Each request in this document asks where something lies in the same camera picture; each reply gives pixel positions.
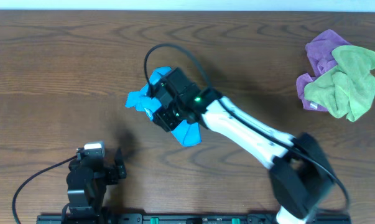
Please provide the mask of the blue cloth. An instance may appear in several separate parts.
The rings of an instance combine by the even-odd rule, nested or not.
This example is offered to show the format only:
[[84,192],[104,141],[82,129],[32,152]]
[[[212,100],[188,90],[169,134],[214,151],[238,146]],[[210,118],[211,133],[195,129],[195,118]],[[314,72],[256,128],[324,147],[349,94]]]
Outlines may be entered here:
[[[160,78],[171,71],[170,67],[156,68],[149,77],[150,84],[156,84]],[[136,111],[145,112],[151,121],[153,115],[162,106],[156,98],[147,96],[148,84],[144,85],[139,91],[128,93],[125,107],[135,108]],[[177,141],[184,147],[195,146],[201,143],[200,128],[198,123],[188,124],[183,120],[173,131],[171,131]]]

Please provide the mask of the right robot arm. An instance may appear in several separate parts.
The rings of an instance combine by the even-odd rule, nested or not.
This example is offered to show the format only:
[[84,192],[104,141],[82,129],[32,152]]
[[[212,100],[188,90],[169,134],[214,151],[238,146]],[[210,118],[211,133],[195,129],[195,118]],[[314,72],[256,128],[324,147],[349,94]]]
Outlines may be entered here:
[[235,142],[268,170],[281,206],[278,223],[308,223],[319,211],[335,174],[311,135],[296,138],[263,124],[214,88],[201,90],[179,68],[157,68],[149,81],[160,103],[153,114],[156,125],[174,131],[184,121],[200,124]]

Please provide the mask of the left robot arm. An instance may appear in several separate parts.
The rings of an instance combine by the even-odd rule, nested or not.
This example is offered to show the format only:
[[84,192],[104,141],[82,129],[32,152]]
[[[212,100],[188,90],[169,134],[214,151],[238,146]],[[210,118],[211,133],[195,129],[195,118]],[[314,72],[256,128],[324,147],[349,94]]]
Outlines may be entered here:
[[103,206],[107,186],[126,178],[123,155],[117,149],[114,163],[104,161],[103,149],[79,148],[68,165],[66,181],[69,203],[63,208],[61,223],[116,223],[114,215]]

